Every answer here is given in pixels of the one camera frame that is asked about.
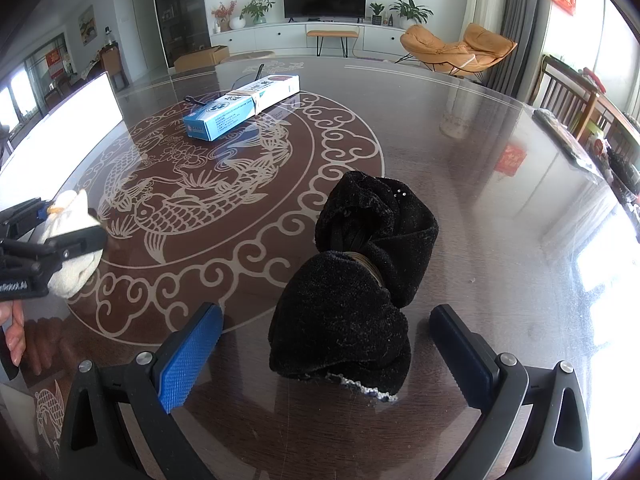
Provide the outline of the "left bare hand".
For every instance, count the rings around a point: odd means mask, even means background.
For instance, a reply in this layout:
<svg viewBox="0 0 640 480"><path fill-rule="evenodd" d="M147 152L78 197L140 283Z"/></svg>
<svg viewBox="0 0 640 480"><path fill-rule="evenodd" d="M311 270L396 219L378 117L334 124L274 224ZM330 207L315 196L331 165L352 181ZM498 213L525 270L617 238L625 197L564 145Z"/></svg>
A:
<svg viewBox="0 0 640 480"><path fill-rule="evenodd" d="M26 349L25 318L20 300L0 302L0 324L3 325L7 320L11 321L11 326L6 331L6 345L12 363L19 366Z"/></svg>

